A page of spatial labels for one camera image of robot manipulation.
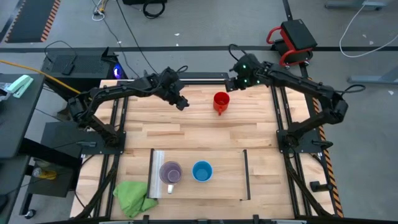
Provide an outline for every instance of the green cloth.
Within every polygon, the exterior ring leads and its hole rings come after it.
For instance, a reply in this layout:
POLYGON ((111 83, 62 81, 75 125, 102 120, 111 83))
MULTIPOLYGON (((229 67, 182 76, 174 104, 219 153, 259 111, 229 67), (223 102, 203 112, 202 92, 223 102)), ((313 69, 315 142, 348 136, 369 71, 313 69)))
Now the green cloth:
POLYGON ((124 181, 113 191, 113 195, 119 199, 120 207, 129 218, 134 218, 157 205, 157 201, 146 197, 147 183, 124 181))

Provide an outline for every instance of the purple cup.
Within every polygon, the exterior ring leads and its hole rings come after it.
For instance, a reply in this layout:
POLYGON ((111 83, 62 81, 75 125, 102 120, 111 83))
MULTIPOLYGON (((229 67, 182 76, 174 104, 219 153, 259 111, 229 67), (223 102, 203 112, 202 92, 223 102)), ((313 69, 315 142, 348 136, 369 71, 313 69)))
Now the purple cup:
POLYGON ((159 177, 163 183, 167 184, 167 193, 173 193, 174 184, 178 183, 182 177, 182 168, 178 162, 169 161, 162 165, 159 177))

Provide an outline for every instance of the gray floor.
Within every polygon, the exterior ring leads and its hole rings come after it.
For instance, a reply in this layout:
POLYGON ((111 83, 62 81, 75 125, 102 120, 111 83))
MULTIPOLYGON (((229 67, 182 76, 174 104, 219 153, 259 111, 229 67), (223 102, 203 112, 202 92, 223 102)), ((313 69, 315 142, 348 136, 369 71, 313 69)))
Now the gray floor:
MULTIPOLYGON (((0 2, 0 26, 5 24, 16 5, 16 0, 0 2)), ((327 10, 323 1, 290 0, 292 14, 307 24, 321 46, 338 45, 345 26, 356 13, 353 10, 327 10)), ((6 44, 0 48, 45 47, 55 40, 67 41, 73 47, 117 47, 116 40, 103 22, 91 20, 93 3, 90 0, 62 1, 49 39, 45 43, 6 44)), ((165 14, 148 20, 142 12, 122 5, 127 20, 141 46, 201 46, 201 45, 266 45, 266 35, 285 20, 282 1, 275 0, 169 0, 165 14)), ((379 12, 364 11, 347 33, 344 46, 382 45, 396 35, 398 1, 379 12)), ((106 9, 106 20, 125 47, 136 46, 114 1, 106 9)), ((259 59, 276 62, 275 52, 255 51, 259 59)), ((188 65, 191 72, 225 72, 234 60, 227 52, 145 52, 148 60, 159 72, 165 67, 179 68, 188 65)), ((126 52, 129 64, 141 75, 151 69, 138 52, 126 52)), ((40 68, 42 53, 0 54, 0 58, 23 65, 40 68)), ((397 66, 398 52, 376 52, 362 58, 346 58, 339 52, 315 52, 308 67, 316 81, 344 89, 350 75, 382 75, 397 66)), ((300 75, 297 68, 292 72, 300 75)), ((1 73, 28 73, 0 64, 1 73)), ((395 119, 398 105, 397 86, 368 85, 365 92, 345 95, 349 110, 345 121, 334 126, 326 125, 340 199, 346 217, 397 220, 398 180, 395 175, 398 156, 395 152, 395 119)), ((65 102, 59 96, 43 91, 37 108, 55 115, 65 102)), ((27 137, 41 139, 46 122, 53 118, 35 111, 27 137)), ((35 218, 19 217, 22 189, 10 223, 41 223, 66 220, 73 195, 67 198, 35 196, 32 208, 38 211, 35 218)))

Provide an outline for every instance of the blue cup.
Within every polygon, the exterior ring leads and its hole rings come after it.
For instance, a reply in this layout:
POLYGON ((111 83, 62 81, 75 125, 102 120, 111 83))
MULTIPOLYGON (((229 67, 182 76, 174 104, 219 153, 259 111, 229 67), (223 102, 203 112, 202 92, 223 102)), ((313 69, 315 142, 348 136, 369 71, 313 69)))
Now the blue cup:
POLYGON ((192 167, 192 176, 199 182, 206 182, 213 176, 213 168, 207 161, 198 161, 192 167))

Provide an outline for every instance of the orange and black hazard tape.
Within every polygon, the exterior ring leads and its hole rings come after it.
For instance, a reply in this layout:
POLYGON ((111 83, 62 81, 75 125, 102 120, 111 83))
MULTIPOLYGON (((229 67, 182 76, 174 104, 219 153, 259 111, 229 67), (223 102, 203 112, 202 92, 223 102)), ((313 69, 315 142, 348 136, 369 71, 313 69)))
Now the orange and black hazard tape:
POLYGON ((60 7, 60 0, 55 0, 54 1, 54 5, 52 6, 49 18, 47 19, 47 22, 45 23, 45 27, 43 30, 43 34, 42 34, 42 38, 40 38, 40 40, 42 42, 45 42, 47 40, 47 38, 49 37, 50 34, 50 29, 52 27, 52 24, 54 23, 55 20, 55 15, 57 14, 57 11, 60 7))
MULTIPOLYGON (((312 103, 313 103, 313 107, 315 108, 315 112, 318 114, 320 112, 318 100, 315 98, 312 98, 312 103)), ((326 135, 325 135, 325 130, 323 129, 323 126, 319 126, 319 134, 321 136, 321 140, 326 141, 326 135)), ((328 169, 327 171, 329 174, 329 183, 333 186, 332 193, 333 193, 333 199, 334 199, 337 215, 339 217, 344 217, 343 208, 341 207, 340 198, 338 196, 335 175, 333 174, 333 168, 331 166, 329 151, 327 149, 325 149, 323 151, 323 154, 325 155, 325 159, 326 159, 326 168, 328 169)))
POLYGON ((5 41, 6 43, 8 42, 8 38, 10 38, 10 33, 12 32, 12 29, 14 28, 14 24, 17 22, 18 17, 19 17, 19 15, 21 14, 21 11, 22 11, 22 8, 23 8, 24 5, 25 5, 25 2, 26 2, 26 0, 24 0, 24 1, 22 2, 21 7, 19 8, 18 14, 17 14, 17 16, 15 17, 14 22, 12 23, 12 25, 11 25, 11 27, 10 27, 10 30, 9 30, 9 32, 8 32, 8 34, 7 34, 7 36, 6 36, 6 38, 4 39, 4 41, 5 41))

